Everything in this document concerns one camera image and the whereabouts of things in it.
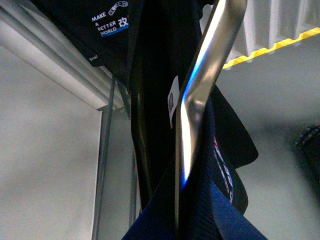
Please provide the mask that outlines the shiny metal left gripper finger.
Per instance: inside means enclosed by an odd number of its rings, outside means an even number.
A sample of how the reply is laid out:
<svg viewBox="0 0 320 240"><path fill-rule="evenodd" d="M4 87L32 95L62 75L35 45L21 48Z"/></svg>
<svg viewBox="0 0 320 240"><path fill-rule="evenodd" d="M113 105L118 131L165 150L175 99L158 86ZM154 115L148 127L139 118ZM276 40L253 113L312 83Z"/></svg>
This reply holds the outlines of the shiny metal left gripper finger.
<svg viewBox="0 0 320 240"><path fill-rule="evenodd" d="M230 54L247 8L245 0L218 0L209 15L176 107L175 234L181 234L181 191L201 144L206 104Z"/></svg>

